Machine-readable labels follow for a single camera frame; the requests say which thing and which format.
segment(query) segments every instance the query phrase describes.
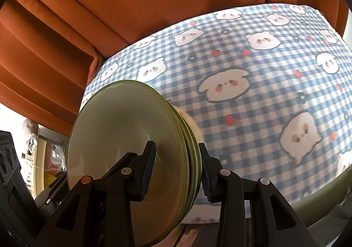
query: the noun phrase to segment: metal rivet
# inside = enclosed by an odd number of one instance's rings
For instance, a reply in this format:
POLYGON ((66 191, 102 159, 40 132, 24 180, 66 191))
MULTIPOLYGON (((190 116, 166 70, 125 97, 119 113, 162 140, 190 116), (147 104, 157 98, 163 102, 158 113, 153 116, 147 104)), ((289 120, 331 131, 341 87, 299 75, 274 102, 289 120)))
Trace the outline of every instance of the metal rivet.
POLYGON ((125 167, 121 170, 122 174, 130 174, 132 170, 129 167, 125 167))
POLYGON ((85 177, 81 178, 81 183, 83 184, 90 183, 90 177, 86 175, 85 177))
POLYGON ((231 174, 231 171, 229 171, 229 170, 226 169, 226 168, 223 168, 223 169, 220 171, 220 173, 221 173, 222 175, 228 176, 228 175, 231 174))
POLYGON ((260 182, 261 182, 262 184, 268 185, 268 184, 270 183, 270 180, 269 180, 268 178, 261 178, 261 179, 260 179, 260 182))

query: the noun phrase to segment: orange sofa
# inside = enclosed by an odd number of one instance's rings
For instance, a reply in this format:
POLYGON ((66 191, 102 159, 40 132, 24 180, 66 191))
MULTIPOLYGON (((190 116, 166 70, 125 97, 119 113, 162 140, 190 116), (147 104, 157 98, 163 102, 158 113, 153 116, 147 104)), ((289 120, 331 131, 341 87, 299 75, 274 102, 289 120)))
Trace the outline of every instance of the orange sofa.
POLYGON ((104 59, 179 21, 284 2, 319 9, 341 35, 344 0, 6 0, 0 10, 0 102, 69 135, 104 59))

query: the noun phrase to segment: cartoon bear face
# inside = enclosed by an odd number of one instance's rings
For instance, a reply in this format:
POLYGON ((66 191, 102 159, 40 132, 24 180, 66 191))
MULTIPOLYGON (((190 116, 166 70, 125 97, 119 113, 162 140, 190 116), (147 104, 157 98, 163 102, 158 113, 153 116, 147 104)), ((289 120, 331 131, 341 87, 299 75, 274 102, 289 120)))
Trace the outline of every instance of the cartoon bear face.
POLYGON ((244 69, 229 69, 203 79, 197 88, 199 94, 205 94, 210 103, 235 99, 247 92, 250 82, 244 69))
POLYGON ((327 52, 316 56, 316 65, 322 67, 328 74, 335 74, 339 71, 339 64, 335 60, 335 56, 327 52))
POLYGON ((204 34, 204 31, 196 28, 191 28, 187 31, 184 31, 183 33, 179 35, 174 35, 175 39, 175 44, 177 46, 182 46, 185 44, 188 44, 195 40, 196 38, 202 36, 204 34))
POLYGON ((251 45, 251 48, 256 50, 273 49, 280 45, 280 41, 270 34, 269 31, 255 33, 254 35, 246 35, 245 38, 251 45))
POLYGON ((306 14, 306 11, 304 10, 304 7, 302 7, 302 6, 289 5, 288 7, 290 8, 291 11, 294 11, 295 13, 306 14))
POLYGON ((163 58, 158 58, 157 60, 148 63, 139 68, 137 81, 148 82, 166 71, 166 65, 163 58))
POLYGON ((142 47, 146 47, 147 45, 151 44, 151 42, 155 39, 153 36, 148 36, 146 38, 141 39, 140 41, 137 41, 134 45, 134 49, 139 49, 142 47))
POLYGON ((273 25, 285 25, 290 22, 287 17, 279 15, 278 13, 269 14, 265 18, 270 21, 273 25))
POLYGON ((241 11, 235 8, 225 9, 223 11, 215 12, 217 19, 238 19, 241 14, 241 11))
POLYGON ((337 43, 337 39, 328 30, 318 30, 320 34, 326 39, 327 42, 337 43))
POLYGON ((89 92, 87 95, 83 96, 80 110, 88 102, 88 100, 91 98, 92 94, 93 94, 92 92, 89 92))
POLYGON ((303 112, 288 122, 282 130, 279 143, 296 164, 321 141, 321 136, 315 124, 314 117, 309 112, 303 112))
POLYGON ((115 71, 118 68, 119 68, 119 65, 116 62, 111 64, 108 68, 106 68, 103 71, 103 74, 101 75, 100 81, 104 81, 104 80, 108 79, 111 75, 113 75, 115 73, 115 71))
POLYGON ((336 176, 343 173, 352 164, 352 150, 346 151, 337 156, 336 176))

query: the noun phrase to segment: stack of plates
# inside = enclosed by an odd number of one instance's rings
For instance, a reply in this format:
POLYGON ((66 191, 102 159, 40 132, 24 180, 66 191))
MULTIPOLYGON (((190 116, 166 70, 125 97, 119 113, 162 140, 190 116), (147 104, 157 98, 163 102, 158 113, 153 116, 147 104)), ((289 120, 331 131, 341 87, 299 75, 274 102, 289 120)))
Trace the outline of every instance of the stack of plates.
POLYGON ((70 188, 84 175, 101 178, 128 151, 156 143, 145 200, 131 202, 136 246, 162 241, 187 215, 199 192, 201 156, 188 123, 146 84, 122 80, 105 86, 78 115, 68 145, 70 188))

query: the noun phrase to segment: blue gingham cloth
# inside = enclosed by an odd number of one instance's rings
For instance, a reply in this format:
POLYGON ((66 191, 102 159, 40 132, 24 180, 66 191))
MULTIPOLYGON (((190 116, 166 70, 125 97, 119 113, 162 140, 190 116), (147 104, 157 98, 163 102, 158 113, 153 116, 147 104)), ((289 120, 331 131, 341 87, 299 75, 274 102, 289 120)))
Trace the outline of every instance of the blue gingham cloth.
MULTIPOLYGON (((120 51, 82 106, 114 81, 145 82, 193 117, 224 168, 269 178, 292 203, 352 163, 351 71, 349 47, 319 11, 247 6, 182 21, 120 51)), ((219 210, 201 190, 185 222, 216 222, 219 210)))

